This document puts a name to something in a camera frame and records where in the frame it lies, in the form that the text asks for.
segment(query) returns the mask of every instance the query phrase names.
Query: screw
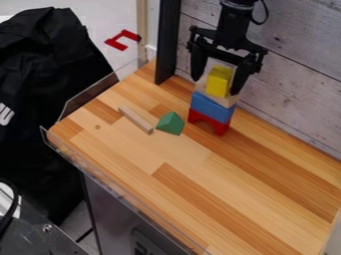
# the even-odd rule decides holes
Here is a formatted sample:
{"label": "screw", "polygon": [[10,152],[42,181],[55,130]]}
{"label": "screw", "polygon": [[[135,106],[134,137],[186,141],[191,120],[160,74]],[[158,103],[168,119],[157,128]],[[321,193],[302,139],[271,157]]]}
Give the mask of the screw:
{"label": "screw", "polygon": [[44,226],[43,226],[43,232],[45,232],[45,233],[49,233],[51,230],[52,230],[52,225],[50,225],[50,224],[45,224]]}

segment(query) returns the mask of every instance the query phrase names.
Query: blue block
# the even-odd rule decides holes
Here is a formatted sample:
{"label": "blue block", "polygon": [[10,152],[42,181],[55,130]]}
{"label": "blue block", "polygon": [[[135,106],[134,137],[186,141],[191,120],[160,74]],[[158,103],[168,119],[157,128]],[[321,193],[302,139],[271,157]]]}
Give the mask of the blue block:
{"label": "blue block", "polygon": [[220,123],[226,124],[234,113],[235,105],[226,109],[202,93],[194,92],[191,96],[190,108]]}

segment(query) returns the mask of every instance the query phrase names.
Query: black cable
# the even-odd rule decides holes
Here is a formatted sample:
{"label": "black cable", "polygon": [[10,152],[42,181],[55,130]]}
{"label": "black cable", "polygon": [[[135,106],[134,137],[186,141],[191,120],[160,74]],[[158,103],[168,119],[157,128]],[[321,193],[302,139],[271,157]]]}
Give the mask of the black cable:
{"label": "black cable", "polygon": [[0,219],[0,239],[1,239],[3,235],[5,234],[6,229],[8,228],[9,224],[11,223],[14,212],[18,207],[19,193],[18,193],[17,188],[10,181],[0,178],[0,182],[8,185],[13,191],[12,204],[10,208],[7,210],[6,214]]}
{"label": "black cable", "polygon": [[269,18],[269,15],[270,15],[270,12],[269,12],[269,9],[267,8],[267,5],[266,5],[266,3],[265,3],[265,1],[264,0],[260,0],[261,1],[261,3],[263,4],[263,6],[264,6],[264,11],[265,11],[265,19],[263,20],[263,21],[257,21],[257,20],[255,20],[254,18],[253,18],[253,16],[251,16],[251,21],[254,23],[254,24],[256,24],[256,25],[263,25],[266,21],[267,21],[267,19]]}

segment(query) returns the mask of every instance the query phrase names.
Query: white wooden wall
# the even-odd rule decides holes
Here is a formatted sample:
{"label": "white wooden wall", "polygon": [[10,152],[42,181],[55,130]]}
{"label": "white wooden wall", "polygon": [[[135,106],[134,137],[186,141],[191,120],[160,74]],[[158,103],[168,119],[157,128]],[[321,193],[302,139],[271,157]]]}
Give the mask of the white wooden wall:
{"label": "white wooden wall", "polygon": [[[248,38],[270,52],[262,72],[243,88],[239,105],[341,158],[341,1],[266,2],[270,18],[263,26],[251,25]],[[188,28],[213,29],[219,13],[219,0],[182,0],[179,75],[190,79]],[[255,14],[262,18],[260,6]]]}

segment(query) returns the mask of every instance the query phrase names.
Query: red arch block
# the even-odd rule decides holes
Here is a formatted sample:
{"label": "red arch block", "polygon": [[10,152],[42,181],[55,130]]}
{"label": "red arch block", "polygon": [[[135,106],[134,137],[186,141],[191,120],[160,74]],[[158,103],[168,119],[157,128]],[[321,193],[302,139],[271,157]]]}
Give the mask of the red arch block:
{"label": "red arch block", "polygon": [[231,120],[229,120],[227,124],[223,124],[195,110],[189,109],[188,122],[193,124],[196,121],[206,121],[210,123],[214,127],[215,134],[219,136],[223,136],[225,134],[225,132],[229,128],[229,123],[231,122]]}

